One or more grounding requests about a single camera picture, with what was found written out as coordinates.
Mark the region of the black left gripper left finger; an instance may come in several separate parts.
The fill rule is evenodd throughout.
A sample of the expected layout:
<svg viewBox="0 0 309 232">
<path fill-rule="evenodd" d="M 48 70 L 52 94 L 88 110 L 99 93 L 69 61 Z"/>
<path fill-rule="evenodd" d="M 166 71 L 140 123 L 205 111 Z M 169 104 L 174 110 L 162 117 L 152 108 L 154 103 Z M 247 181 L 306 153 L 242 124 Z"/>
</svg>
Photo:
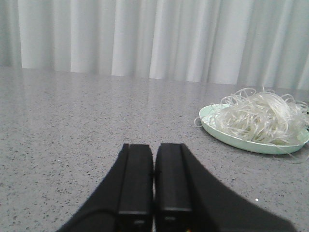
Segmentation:
<svg viewBox="0 0 309 232">
<path fill-rule="evenodd" d="M 123 144 L 91 196 L 60 232 L 150 232 L 153 155 L 148 145 Z"/>
</svg>

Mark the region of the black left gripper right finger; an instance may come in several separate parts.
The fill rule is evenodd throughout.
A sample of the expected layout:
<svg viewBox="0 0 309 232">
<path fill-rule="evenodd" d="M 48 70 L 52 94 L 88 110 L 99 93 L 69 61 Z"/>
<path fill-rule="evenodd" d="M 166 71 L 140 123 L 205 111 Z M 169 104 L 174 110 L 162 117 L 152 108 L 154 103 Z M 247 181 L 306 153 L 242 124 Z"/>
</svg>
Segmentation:
<svg viewBox="0 0 309 232">
<path fill-rule="evenodd" d="M 162 143 L 155 162 L 158 232 L 294 232 L 286 219 L 237 195 L 185 144 Z"/>
</svg>

